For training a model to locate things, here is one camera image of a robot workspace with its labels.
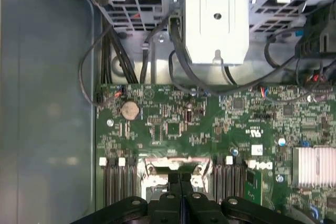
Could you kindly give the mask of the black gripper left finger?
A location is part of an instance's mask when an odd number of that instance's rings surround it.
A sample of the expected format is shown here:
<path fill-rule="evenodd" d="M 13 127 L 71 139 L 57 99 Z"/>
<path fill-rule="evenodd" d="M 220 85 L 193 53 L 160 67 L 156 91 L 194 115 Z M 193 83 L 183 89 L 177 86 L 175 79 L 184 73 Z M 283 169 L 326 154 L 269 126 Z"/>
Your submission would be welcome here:
<path fill-rule="evenodd" d="M 130 196 L 82 217 L 74 223 L 179 223 L 181 217 L 181 174 L 168 176 L 168 191 L 147 202 Z"/>

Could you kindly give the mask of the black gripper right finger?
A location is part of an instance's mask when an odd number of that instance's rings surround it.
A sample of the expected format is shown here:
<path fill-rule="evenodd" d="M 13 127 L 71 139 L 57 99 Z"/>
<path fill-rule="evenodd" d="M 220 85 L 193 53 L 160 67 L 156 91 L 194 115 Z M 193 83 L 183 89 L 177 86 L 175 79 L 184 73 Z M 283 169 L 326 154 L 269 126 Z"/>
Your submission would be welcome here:
<path fill-rule="evenodd" d="M 205 194 L 194 192 L 191 174 L 181 174 L 181 191 L 191 223 L 298 223 L 297 220 L 239 197 L 228 197 L 221 204 Z"/>

